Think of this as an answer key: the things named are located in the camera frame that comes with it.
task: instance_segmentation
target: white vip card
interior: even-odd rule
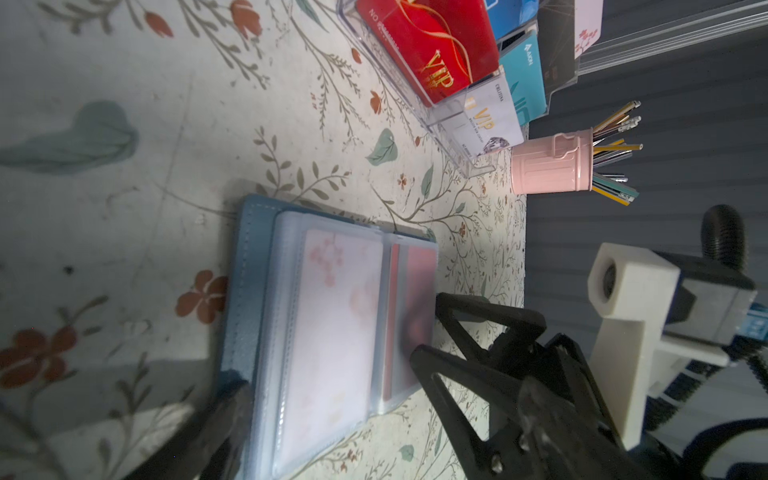
[[[499,67],[497,72],[494,77],[469,88],[463,114],[442,122],[469,157],[490,154],[525,141],[504,68]]]

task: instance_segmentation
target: table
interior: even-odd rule
[[[0,479],[121,478],[208,402],[247,194],[434,236],[440,291],[522,304],[508,154],[461,178],[333,8],[0,3]],[[420,392],[292,478],[331,477],[463,472]]]

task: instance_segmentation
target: red vip card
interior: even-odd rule
[[[481,0],[359,0],[356,7],[428,106],[498,68]]]

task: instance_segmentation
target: card holder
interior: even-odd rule
[[[280,478],[369,416],[383,234],[278,215],[257,366],[257,478]]]
[[[438,247],[253,195],[243,202],[223,325],[222,388],[252,382],[236,479],[277,480],[418,390]]]

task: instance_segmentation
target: pink pencil cup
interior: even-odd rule
[[[535,138],[512,148],[512,192],[592,189],[592,129]]]

